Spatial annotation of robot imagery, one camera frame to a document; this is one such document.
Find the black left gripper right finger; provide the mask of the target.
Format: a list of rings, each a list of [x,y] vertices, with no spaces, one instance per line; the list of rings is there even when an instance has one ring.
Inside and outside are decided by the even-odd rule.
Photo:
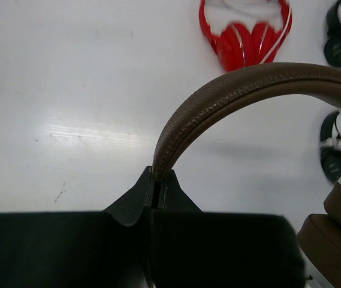
[[[304,287],[305,263],[285,217],[187,211],[171,172],[151,212],[151,274],[157,287]]]

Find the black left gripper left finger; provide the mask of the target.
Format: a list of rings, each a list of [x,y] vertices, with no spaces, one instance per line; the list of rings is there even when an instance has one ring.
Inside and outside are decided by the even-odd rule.
[[[135,228],[150,180],[103,211],[0,213],[0,287],[149,287]]]

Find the brown silver headphones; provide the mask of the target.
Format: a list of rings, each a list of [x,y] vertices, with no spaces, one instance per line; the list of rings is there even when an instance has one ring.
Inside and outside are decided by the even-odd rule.
[[[341,71],[313,64],[262,64],[218,77],[192,94],[173,114],[158,140],[153,174],[162,181],[204,131],[250,104],[307,94],[341,111]],[[304,254],[334,287],[341,287],[341,177],[324,202],[325,214],[308,216],[298,233]]]

